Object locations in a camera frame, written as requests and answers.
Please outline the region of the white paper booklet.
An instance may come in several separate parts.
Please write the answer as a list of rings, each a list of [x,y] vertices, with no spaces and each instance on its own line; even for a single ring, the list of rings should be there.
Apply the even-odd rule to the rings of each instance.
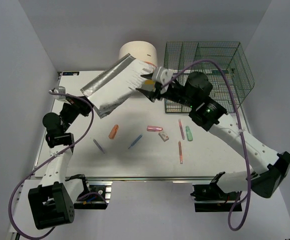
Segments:
[[[80,89],[93,104],[99,118],[111,114],[146,81],[142,75],[153,73],[155,67],[129,53]]]

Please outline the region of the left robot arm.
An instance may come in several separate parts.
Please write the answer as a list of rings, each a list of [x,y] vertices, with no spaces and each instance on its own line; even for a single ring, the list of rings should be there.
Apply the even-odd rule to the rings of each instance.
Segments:
[[[74,153],[74,135],[68,128],[75,119],[92,113],[92,104],[84,97],[65,96],[59,114],[47,113],[42,123],[46,129],[45,141],[52,161],[36,188],[28,192],[34,224],[38,230],[72,223],[75,218],[74,202],[90,196],[91,187],[84,175],[66,178],[67,168]]]

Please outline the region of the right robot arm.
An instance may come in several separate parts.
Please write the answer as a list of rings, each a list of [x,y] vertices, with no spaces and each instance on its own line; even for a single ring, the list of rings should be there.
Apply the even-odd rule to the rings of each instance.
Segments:
[[[189,117],[199,127],[218,137],[242,157],[248,157],[248,171],[220,172],[210,182],[211,195],[221,200],[228,193],[251,190],[263,198],[270,198],[290,169],[290,153],[278,153],[239,128],[227,110],[210,97],[213,85],[206,74],[194,71],[185,85],[173,81],[163,87],[173,74],[143,74],[142,78],[155,82],[152,91],[139,89],[151,102],[166,99],[190,107]]]

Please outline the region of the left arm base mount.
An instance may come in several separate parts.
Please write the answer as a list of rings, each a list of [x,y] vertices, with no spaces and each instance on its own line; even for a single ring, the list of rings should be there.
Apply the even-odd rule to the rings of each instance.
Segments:
[[[82,193],[74,203],[75,210],[105,210],[110,202],[112,182],[94,181],[89,183],[89,195]]]

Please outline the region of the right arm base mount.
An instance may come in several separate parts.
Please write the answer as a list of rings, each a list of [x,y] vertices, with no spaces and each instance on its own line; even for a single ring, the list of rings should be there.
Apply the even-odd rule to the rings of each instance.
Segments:
[[[222,193],[209,184],[195,184],[190,194],[196,213],[228,213],[238,192]]]

